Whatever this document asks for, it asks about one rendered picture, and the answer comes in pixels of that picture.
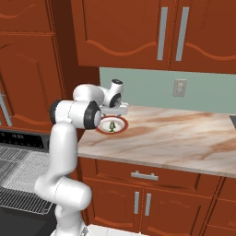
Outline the red wood base cupboard run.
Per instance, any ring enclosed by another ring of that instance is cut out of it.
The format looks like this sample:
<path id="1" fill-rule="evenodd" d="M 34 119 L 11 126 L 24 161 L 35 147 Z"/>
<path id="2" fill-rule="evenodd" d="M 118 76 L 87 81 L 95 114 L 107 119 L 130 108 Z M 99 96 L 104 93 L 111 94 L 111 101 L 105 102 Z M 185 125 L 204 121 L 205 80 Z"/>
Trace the red wood base cupboard run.
<path id="1" fill-rule="evenodd" d="M 236 178 L 224 178 L 203 236 L 236 236 Z"/>

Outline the red rimmed white plate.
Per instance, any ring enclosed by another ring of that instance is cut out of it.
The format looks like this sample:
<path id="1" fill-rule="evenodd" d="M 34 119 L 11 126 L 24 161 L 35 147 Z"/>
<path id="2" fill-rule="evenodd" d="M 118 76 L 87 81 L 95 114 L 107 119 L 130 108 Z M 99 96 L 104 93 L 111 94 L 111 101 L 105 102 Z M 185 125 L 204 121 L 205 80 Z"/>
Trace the red rimmed white plate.
<path id="1" fill-rule="evenodd" d="M 116 132 L 110 133 L 110 122 L 114 121 L 116 126 Z M 116 135 L 121 134 L 128 128 L 128 122 L 123 117 L 118 116 L 106 116 L 100 120 L 100 124 L 96 127 L 96 131 L 104 135 Z"/>

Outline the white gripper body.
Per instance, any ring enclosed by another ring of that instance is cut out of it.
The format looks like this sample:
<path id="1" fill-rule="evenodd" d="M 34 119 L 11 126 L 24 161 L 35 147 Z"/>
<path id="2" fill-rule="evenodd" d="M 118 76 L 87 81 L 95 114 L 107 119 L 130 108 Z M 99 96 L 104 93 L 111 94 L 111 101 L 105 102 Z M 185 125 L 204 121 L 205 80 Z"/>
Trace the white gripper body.
<path id="1" fill-rule="evenodd" d="M 114 107 L 114 108 L 108 108 L 106 106 L 101 106 L 100 110 L 101 110 L 101 113 L 104 115 L 111 114 L 111 115 L 122 116 L 122 115 L 128 114 L 128 108 L 129 108 L 128 103 L 122 103 L 120 106 Z"/>

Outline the red wood wall cupboard door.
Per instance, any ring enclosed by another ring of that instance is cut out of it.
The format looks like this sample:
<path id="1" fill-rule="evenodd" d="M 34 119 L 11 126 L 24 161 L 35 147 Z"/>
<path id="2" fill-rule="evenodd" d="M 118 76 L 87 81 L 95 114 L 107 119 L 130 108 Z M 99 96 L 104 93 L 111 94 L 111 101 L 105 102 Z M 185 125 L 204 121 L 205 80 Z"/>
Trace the red wood wall cupboard door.
<path id="1" fill-rule="evenodd" d="M 183 58 L 176 62 L 183 6 L 189 7 Z M 178 0 L 171 70 L 236 74 L 236 0 Z"/>
<path id="2" fill-rule="evenodd" d="M 168 8 L 162 61 L 157 60 L 161 8 Z M 71 0 L 80 65 L 168 70 L 176 0 Z"/>

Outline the red wood drawer front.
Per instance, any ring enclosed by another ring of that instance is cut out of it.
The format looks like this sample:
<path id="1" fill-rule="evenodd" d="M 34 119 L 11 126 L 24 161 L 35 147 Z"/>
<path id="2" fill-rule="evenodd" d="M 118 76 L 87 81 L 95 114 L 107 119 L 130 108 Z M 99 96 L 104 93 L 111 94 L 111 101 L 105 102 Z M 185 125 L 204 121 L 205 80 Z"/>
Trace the red wood drawer front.
<path id="1" fill-rule="evenodd" d="M 107 160 L 96 161 L 96 172 L 99 176 L 110 177 L 113 179 L 127 180 L 132 182 L 143 182 L 153 185 L 176 187 L 183 189 L 194 189 L 198 180 L 196 173 L 168 170 L 157 167 L 149 167 L 122 162 Z M 140 173 L 155 173 L 159 176 L 158 181 L 150 181 L 131 177 L 131 172 L 139 171 Z"/>

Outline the red wood base cupboard door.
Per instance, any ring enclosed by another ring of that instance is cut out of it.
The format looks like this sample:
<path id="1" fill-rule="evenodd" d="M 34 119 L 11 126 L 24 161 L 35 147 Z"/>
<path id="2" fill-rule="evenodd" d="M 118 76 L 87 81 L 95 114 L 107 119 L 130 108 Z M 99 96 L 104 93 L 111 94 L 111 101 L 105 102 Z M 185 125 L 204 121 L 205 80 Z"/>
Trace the red wood base cupboard door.
<path id="1" fill-rule="evenodd" d="M 139 186 L 86 178 L 92 199 L 87 208 L 90 223 L 108 228 L 139 232 L 142 188 Z M 135 191 L 139 194 L 138 214 L 134 214 Z"/>
<path id="2" fill-rule="evenodd" d="M 147 193 L 151 193 L 148 217 Z M 146 188 L 141 232 L 148 236 L 200 236 L 210 204 L 210 197 Z"/>

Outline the black oven door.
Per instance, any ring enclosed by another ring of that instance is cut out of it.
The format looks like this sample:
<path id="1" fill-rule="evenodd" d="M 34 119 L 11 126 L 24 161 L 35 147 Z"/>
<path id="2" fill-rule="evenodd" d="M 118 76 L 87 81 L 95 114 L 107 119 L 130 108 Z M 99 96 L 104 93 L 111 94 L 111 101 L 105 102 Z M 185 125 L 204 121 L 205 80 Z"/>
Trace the black oven door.
<path id="1" fill-rule="evenodd" d="M 38 215 L 0 207 L 0 236 L 50 236 L 56 228 L 54 209 Z"/>

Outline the red wood tall cupboard door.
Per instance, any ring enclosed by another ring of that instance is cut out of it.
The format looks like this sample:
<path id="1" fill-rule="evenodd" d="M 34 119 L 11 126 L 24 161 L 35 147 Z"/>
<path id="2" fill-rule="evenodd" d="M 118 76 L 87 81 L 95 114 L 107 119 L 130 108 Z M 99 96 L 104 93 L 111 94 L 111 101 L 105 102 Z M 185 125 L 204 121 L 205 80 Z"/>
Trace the red wood tall cupboard door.
<path id="1" fill-rule="evenodd" d="M 50 106 L 64 95 L 51 34 L 0 34 L 0 89 L 14 129 L 51 130 Z"/>

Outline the grey wall socket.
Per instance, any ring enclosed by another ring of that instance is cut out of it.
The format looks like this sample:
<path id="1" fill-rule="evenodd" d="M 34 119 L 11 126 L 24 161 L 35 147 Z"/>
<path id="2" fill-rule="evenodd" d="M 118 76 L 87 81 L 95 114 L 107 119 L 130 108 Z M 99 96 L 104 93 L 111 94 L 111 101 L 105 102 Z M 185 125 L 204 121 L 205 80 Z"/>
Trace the grey wall socket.
<path id="1" fill-rule="evenodd" d="M 186 79 L 174 79 L 174 86 L 173 86 L 173 96 L 174 97 L 183 97 L 186 90 Z"/>

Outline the black oven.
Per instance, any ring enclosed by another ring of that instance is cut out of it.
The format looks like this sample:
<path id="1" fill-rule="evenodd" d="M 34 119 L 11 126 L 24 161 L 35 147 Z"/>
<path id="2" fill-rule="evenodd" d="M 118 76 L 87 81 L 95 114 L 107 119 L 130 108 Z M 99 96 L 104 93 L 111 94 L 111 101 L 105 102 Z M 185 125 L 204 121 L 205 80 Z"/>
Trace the black oven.
<path id="1" fill-rule="evenodd" d="M 0 129 L 0 148 L 19 148 L 49 154 L 49 135 Z"/>

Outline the small red wood cupboard door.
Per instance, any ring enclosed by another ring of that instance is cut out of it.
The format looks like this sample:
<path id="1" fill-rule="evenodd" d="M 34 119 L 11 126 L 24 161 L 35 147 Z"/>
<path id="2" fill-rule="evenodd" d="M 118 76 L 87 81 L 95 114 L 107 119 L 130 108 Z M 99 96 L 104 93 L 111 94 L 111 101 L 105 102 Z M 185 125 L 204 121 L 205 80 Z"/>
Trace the small red wood cupboard door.
<path id="1" fill-rule="evenodd" d="M 50 32 L 49 0 L 0 0 L 0 30 Z"/>

